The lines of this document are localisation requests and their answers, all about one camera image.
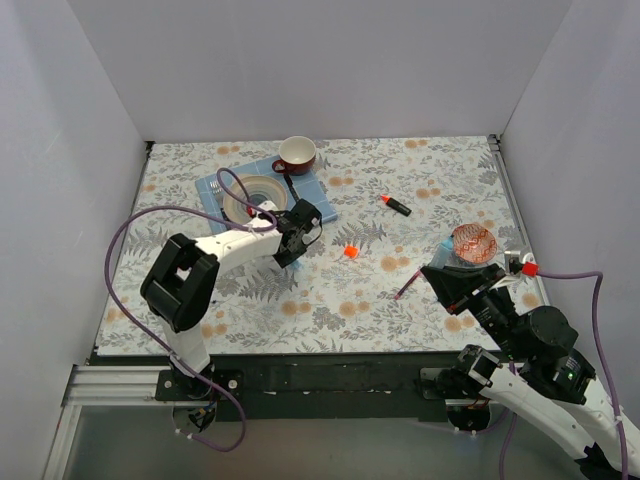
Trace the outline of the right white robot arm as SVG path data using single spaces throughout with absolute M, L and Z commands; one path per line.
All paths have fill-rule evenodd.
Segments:
M 623 413 L 609 380 L 599 379 L 576 349 L 577 331 L 556 307 L 515 309 L 504 282 L 540 275 L 536 264 L 424 266 L 421 273 L 448 313 L 469 312 L 518 367 L 511 371 L 496 355 L 468 345 L 432 379 L 440 396 L 500 403 L 559 445 L 588 479 L 638 478 L 639 429 Z

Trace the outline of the light blue highlighter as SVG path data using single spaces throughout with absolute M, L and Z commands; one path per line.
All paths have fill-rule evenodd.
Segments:
M 446 237 L 439 243 L 434 253 L 432 260 L 429 263 L 430 267 L 442 269 L 449 261 L 454 248 L 454 239 L 452 236 Z

